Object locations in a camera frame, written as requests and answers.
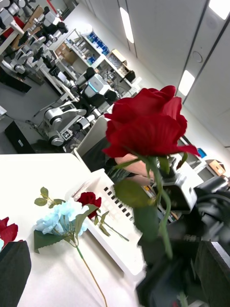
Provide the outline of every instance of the white plastic crate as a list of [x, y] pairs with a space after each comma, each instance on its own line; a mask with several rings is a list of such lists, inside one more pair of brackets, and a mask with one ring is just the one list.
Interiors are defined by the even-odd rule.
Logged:
[[101, 214], [109, 210], [105, 222], [128, 238], [129, 242], [104, 225], [110, 234], [110, 237], [106, 236], [99, 226], [95, 226], [90, 219], [85, 220], [88, 224], [88, 229], [122, 271], [133, 281], [137, 281], [143, 276], [144, 267], [141, 248], [137, 246], [141, 234], [137, 232], [133, 224], [132, 209], [123, 205], [115, 197], [112, 185], [113, 182], [105, 174], [104, 170], [100, 169], [89, 174], [88, 180], [69, 190], [66, 194], [66, 200], [70, 197], [77, 200], [81, 193], [86, 191], [94, 192], [96, 198], [102, 198]]

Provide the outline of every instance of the fluorescent light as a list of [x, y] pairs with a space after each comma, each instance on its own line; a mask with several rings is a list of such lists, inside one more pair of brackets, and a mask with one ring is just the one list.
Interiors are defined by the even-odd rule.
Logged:
[[228, 14], [230, 12], [229, 0], [210, 0], [208, 6], [223, 20], [228, 17]]
[[120, 12], [121, 12], [123, 26], [125, 28], [126, 37], [133, 44], [134, 39], [133, 39], [133, 32], [132, 32], [129, 14], [123, 8], [120, 8]]
[[184, 71], [178, 90], [185, 96], [188, 95], [195, 78], [189, 71]]

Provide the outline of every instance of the white table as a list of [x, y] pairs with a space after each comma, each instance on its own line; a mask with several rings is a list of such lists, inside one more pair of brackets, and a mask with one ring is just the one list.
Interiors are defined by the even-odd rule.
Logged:
[[[42, 186], [54, 198], [66, 192], [89, 173], [71, 154], [0, 155], [0, 219], [9, 216], [19, 227], [17, 240], [27, 241], [32, 270], [18, 307], [103, 307], [103, 298], [77, 251], [61, 241], [34, 253], [33, 226], [48, 209], [38, 207]], [[109, 307], [137, 307], [135, 285], [87, 231], [80, 250], [103, 290]]]

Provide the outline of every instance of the gray floor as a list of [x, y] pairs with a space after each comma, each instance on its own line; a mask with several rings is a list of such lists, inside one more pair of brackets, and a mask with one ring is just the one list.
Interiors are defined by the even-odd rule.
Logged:
[[[27, 79], [26, 82], [32, 87], [29, 92], [23, 94], [0, 83], [0, 105], [7, 110], [12, 118], [32, 120], [33, 115], [41, 108], [49, 105], [58, 98], [58, 94], [48, 83], [38, 85]], [[43, 114], [39, 114], [33, 122], [40, 124]], [[0, 154], [16, 154], [16, 150], [5, 136], [4, 130], [12, 122], [8, 117], [0, 120]]]

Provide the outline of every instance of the red flower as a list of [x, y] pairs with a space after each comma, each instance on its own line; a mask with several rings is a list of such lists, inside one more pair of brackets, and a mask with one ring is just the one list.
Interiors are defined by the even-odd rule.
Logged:
[[[99, 197], [96, 199], [96, 195], [93, 192], [84, 192], [81, 194], [78, 202], [81, 202], [83, 206], [85, 205], [95, 205], [96, 207], [100, 208], [102, 204], [102, 198]], [[97, 215], [97, 210], [93, 211], [88, 215], [90, 219]]]
[[162, 112], [164, 105], [169, 102], [174, 94], [172, 85], [162, 88], [160, 91], [150, 88], [142, 89], [134, 98], [122, 98], [115, 102], [112, 114], [105, 114], [113, 124], [108, 124], [107, 138], [123, 124], [133, 121], [139, 116], [148, 116]]
[[18, 225], [11, 224], [7, 226], [9, 218], [0, 220], [0, 239], [4, 241], [4, 246], [11, 241], [14, 241], [18, 233]]
[[134, 98], [115, 103], [113, 113], [106, 115], [106, 137], [111, 143], [103, 151], [112, 158], [128, 153], [144, 156], [164, 156], [179, 152], [199, 155], [192, 146], [177, 146], [187, 128], [180, 114], [181, 98], [173, 97], [174, 86], [161, 91], [143, 89]]
[[123, 157], [128, 153], [164, 156], [188, 152], [199, 155], [192, 145], [177, 146], [183, 134], [183, 127], [169, 115], [141, 116], [111, 134], [111, 146], [103, 151], [112, 158]]

